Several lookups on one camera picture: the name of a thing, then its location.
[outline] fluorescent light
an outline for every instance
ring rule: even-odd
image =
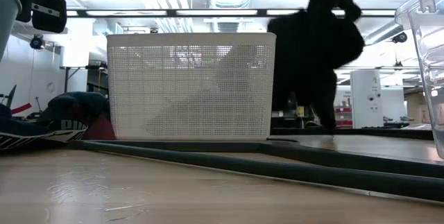
[[[379,70],[419,70],[419,67],[355,67],[355,66],[344,66],[336,70],[353,70],[353,69],[379,69]]]
[[[67,16],[78,16],[76,11],[67,11]]]
[[[223,18],[223,19],[203,19],[204,23],[253,23],[254,19],[245,18]]]
[[[267,10],[267,15],[279,16],[279,15],[290,15],[292,13],[298,12],[299,10]]]
[[[177,15],[182,16],[197,16],[197,15],[204,15],[204,16],[249,16],[249,15],[256,15],[257,10],[237,10],[237,9],[211,9],[211,10],[178,10]]]
[[[167,12],[165,10],[121,10],[121,11],[104,11],[104,10],[88,10],[87,14],[89,16],[111,16],[111,15],[122,15],[122,16],[140,16],[140,15],[152,15],[152,16],[165,16]]]
[[[127,26],[126,28],[127,28],[126,31],[144,31],[148,33],[150,32],[150,28],[145,26]]]

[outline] wooden table surface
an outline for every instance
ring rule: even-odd
[[[373,195],[83,150],[0,157],[1,224],[444,223],[443,205]]]

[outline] plastic basket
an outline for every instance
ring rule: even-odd
[[[120,139],[265,139],[275,35],[108,36],[110,105]]]

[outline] pipe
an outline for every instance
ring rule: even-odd
[[[68,92],[68,80],[69,80],[69,70],[71,70],[71,67],[67,67],[65,69],[65,86],[63,87],[63,92]]]
[[[391,21],[383,27],[377,29],[372,32],[365,38],[366,46],[371,46],[377,43],[380,43],[384,40],[387,40],[391,37],[394,37],[397,34],[400,34],[404,31],[404,27],[396,21]]]
[[[157,4],[162,9],[170,8],[170,5],[167,0],[157,0]],[[170,33],[178,33],[179,32],[179,29],[176,26],[176,22],[174,20],[172,20],[171,18],[161,19],[161,22],[164,24],[165,28]]]

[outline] white wall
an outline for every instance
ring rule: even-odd
[[[33,106],[15,116],[24,117],[38,112],[36,96],[44,110],[54,96],[63,93],[64,71],[59,67],[58,54],[53,55],[52,51],[47,50],[32,50],[28,41],[10,36],[0,62],[0,94],[9,94],[14,85],[17,85],[11,108],[27,103]]]
[[[429,120],[429,110],[422,92],[406,96],[407,111],[409,117],[413,118],[411,123],[423,123]]]
[[[348,85],[338,86],[334,105],[342,105],[342,101],[347,101],[351,97],[351,89]],[[400,117],[405,117],[407,112],[404,106],[404,90],[400,87],[381,88],[382,112],[385,117],[394,121],[400,121]]]
[[[69,71],[68,92],[86,92],[88,82],[88,70],[71,69]]]
[[[404,89],[399,87],[383,87],[381,89],[382,112],[385,117],[400,121],[407,111],[404,106]]]

